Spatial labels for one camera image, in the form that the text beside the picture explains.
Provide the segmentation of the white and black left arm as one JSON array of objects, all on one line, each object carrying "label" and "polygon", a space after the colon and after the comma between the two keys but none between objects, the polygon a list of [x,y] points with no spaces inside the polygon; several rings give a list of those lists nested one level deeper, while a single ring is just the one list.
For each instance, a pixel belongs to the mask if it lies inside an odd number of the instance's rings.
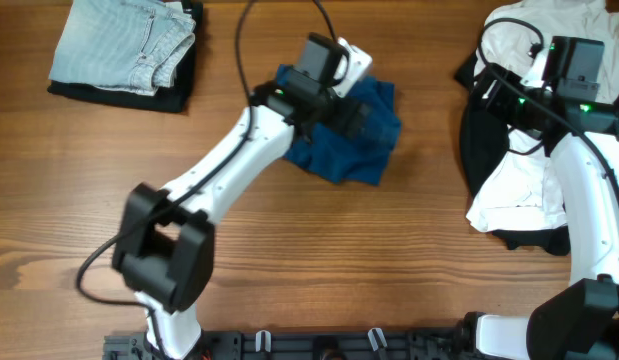
[{"label": "white and black left arm", "polygon": [[148,328],[105,340],[106,359],[205,359],[196,301],[214,268],[215,230],[256,177],[317,124],[354,136],[368,112],[349,98],[372,57],[312,33],[297,64],[248,94],[233,129],[160,189],[138,185],[125,204],[112,267],[144,307]]}]

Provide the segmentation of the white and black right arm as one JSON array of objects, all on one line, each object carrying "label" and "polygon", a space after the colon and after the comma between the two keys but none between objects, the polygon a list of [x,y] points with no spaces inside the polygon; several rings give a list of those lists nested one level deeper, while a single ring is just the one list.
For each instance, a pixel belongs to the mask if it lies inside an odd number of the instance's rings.
[{"label": "white and black right arm", "polygon": [[464,348],[497,359],[619,359],[619,112],[597,103],[600,41],[555,37],[531,48],[547,50],[543,82],[524,87],[517,75],[494,63],[475,78],[470,57],[456,74],[470,92],[461,129],[461,160],[470,187],[486,170],[470,164],[489,119],[539,135],[541,152],[555,168],[567,217],[569,286],[527,317],[477,314]]}]

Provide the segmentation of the dark blue t-shirt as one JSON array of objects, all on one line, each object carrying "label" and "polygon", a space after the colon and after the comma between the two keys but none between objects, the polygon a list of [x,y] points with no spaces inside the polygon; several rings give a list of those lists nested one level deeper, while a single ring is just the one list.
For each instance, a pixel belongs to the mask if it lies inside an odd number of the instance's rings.
[{"label": "dark blue t-shirt", "polygon": [[284,158],[335,184],[356,181],[377,186],[402,128],[395,113],[395,85],[367,76],[347,98],[368,108],[352,135],[318,123],[309,136],[294,142]]}]

